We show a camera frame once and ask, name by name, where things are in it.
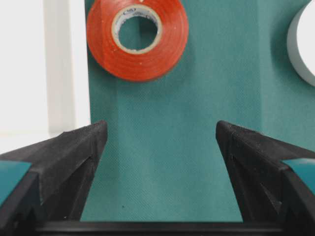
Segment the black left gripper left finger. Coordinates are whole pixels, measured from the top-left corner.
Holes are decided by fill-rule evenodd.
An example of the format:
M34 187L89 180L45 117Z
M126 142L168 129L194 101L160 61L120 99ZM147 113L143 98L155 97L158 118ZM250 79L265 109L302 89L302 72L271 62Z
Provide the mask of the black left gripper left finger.
M5 166L25 166L0 205L0 233L26 233L39 221L81 218L107 142L107 123L94 124L3 153Z

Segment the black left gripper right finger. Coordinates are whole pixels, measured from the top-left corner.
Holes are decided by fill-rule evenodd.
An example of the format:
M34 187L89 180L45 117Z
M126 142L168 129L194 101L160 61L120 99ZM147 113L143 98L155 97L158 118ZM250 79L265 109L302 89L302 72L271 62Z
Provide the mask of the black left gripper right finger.
M315 181L289 165L312 163L313 151L223 120L217 122L216 140L244 222L275 223L292 236L314 235Z

